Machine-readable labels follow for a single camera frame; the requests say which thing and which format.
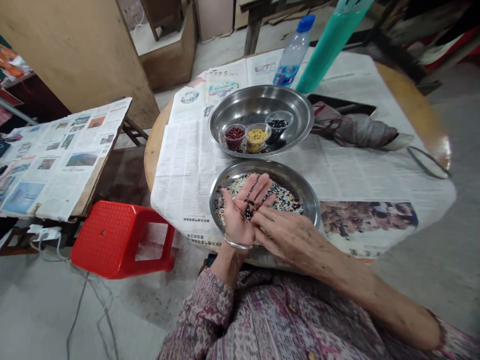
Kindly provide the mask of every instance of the concrete floor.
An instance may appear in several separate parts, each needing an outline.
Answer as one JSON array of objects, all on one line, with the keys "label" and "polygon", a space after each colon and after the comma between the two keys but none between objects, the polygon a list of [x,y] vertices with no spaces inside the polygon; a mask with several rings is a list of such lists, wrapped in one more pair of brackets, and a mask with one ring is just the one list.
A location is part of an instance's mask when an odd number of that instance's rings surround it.
[{"label": "concrete floor", "polygon": [[[289,34],[288,38],[296,23],[264,26],[257,51],[282,47],[282,37]],[[318,21],[316,37],[324,25],[325,22]],[[245,30],[241,30],[230,37],[199,44],[192,76],[241,57],[244,38]],[[213,51],[218,47],[224,49],[220,58]],[[480,337],[480,242],[476,227],[480,215],[480,145],[476,138],[480,130],[476,118],[480,113],[480,69],[468,63],[459,64],[442,81],[444,85],[428,99],[449,129],[457,201],[441,221],[392,248],[372,268],[447,322]],[[156,94],[159,107],[163,108],[174,93],[175,90]],[[132,145],[122,136],[116,149]],[[129,150],[131,173],[143,173],[142,150]],[[121,192],[122,187],[131,189],[136,183],[134,178],[130,179],[116,191]],[[148,196],[140,198],[143,204],[148,202]],[[165,335],[175,325],[182,300],[192,289],[206,257],[204,251],[183,244],[171,273],[103,282],[113,294],[109,313],[120,359],[154,359]],[[45,262],[38,255],[2,257],[0,274],[0,358],[65,358],[66,339],[84,280],[71,273],[65,263]],[[106,298],[107,290],[99,282],[94,284]],[[72,335],[71,359],[106,358],[96,329],[102,314],[101,305],[87,286]],[[100,327],[111,350],[112,339],[105,320]]]}]

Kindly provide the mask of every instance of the plastic water bottle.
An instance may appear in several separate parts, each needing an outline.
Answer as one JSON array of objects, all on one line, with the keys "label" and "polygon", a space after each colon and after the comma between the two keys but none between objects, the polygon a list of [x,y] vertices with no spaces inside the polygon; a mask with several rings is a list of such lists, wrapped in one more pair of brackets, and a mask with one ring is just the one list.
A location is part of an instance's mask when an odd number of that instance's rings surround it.
[{"label": "plastic water bottle", "polygon": [[298,23],[296,34],[283,50],[280,63],[276,69],[273,85],[290,87],[294,82],[300,65],[310,45],[309,31],[315,21],[315,15],[307,15]]}]

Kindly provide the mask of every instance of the green bottle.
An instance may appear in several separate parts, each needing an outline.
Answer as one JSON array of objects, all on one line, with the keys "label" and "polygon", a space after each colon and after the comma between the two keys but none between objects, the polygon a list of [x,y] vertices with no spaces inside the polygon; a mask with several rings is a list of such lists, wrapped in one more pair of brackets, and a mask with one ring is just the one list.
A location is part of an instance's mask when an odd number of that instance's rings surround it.
[{"label": "green bottle", "polygon": [[296,86],[299,93],[315,91],[354,33],[373,0],[339,0]]}]

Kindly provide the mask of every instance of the red plastic stool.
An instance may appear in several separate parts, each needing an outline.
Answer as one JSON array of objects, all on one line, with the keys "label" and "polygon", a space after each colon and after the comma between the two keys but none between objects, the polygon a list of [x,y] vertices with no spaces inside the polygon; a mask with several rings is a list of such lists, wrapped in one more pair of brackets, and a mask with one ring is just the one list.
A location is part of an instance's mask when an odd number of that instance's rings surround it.
[{"label": "red plastic stool", "polygon": [[[135,261],[147,223],[168,224],[160,259]],[[71,250],[71,263],[106,279],[123,279],[173,269],[175,228],[155,210],[111,201],[97,202]]]}]

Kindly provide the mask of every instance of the bracelet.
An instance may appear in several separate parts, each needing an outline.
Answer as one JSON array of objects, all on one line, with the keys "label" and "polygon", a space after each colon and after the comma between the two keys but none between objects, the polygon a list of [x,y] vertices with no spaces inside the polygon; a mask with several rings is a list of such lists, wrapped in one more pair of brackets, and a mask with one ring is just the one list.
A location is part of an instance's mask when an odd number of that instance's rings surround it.
[{"label": "bracelet", "polygon": [[252,245],[250,245],[250,246],[240,245],[240,244],[237,244],[236,242],[228,241],[226,237],[224,237],[223,240],[225,240],[225,242],[226,242],[228,245],[230,245],[232,248],[235,248],[235,249],[250,250],[250,249],[253,248]]}]

